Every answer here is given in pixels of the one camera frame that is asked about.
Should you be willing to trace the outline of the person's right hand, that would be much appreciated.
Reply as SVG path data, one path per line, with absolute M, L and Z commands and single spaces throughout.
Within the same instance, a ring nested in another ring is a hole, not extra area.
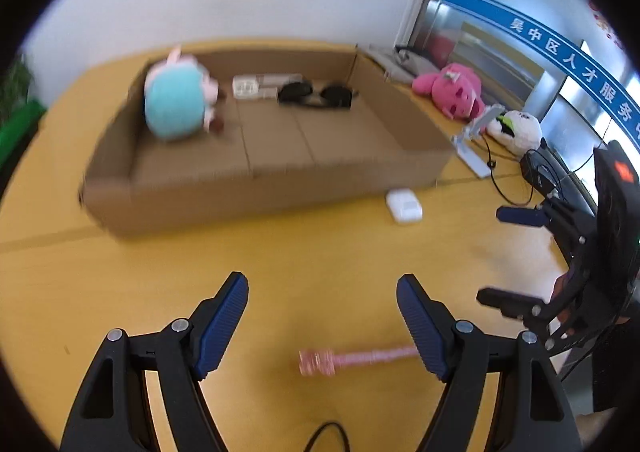
M 565 287 L 567 286 L 567 283 L 568 283 L 568 276 L 566 273 L 563 273 L 562 276 L 559 276 L 556 278 L 553 285 L 550 302 L 554 301 L 555 298 L 557 298 L 564 291 Z M 568 319 L 570 319 L 570 316 L 572 315 L 572 313 L 573 313 L 573 307 L 572 305 L 568 304 L 562 311 L 558 313 L 558 315 L 556 316 L 556 320 L 558 320 L 561 324 L 564 324 L 567 322 Z

